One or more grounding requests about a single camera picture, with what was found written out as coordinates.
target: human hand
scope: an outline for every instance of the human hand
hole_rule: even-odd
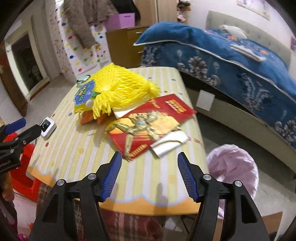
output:
[[[12,178],[9,172],[0,176],[0,187],[2,188],[2,197],[5,201],[13,201],[15,194],[12,187]]]

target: headboard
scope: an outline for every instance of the headboard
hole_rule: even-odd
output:
[[[241,28],[248,34],[249,39],[274,51],[278,56],[282,58],[282,60],[287,64],[288,67],[290,66],[291,51],[280,41],[250,23],[226,15],[224,13],[209,10],[207,15],[206,29],[219,29],[219,26],[223,24]]]

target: blue blanket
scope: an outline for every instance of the blue blanket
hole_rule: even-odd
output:
[[[135,45],[145,45],[142,63],[175,67],[232,97],[273,127],[296,149],[296,81],[270,49],[219,30],[162,22]],[[257,62],[231,49],[243,45],[265,57]]]

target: bed frame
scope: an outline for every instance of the bed frame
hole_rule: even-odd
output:
[[[247,32],[251,40],[273,50],[288,66],[290,65],[292,53],[277,39],[264,32],[262,29],[238,18],[219,12],[209,11],[206,24],[207,29],[218,29],[222,24],[237,26],[243,29]],[[182,77],[187,86],[187,91],[193,106],[195,106],[199,92],[192,90],[192,88],[186,84],[186,76],[182,75]],[[257,143],[285,163],[291,170],[296,172],[296,150],[282,139],[272,127],[248,113],[243,107],[218,96],[215,98],[210,111],[198,107],[195,107],[195,109]]]

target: pink box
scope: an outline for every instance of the pink box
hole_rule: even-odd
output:
[[[113,15],[104,21],[107,31],[135,26],[135,13],[121,13]]]

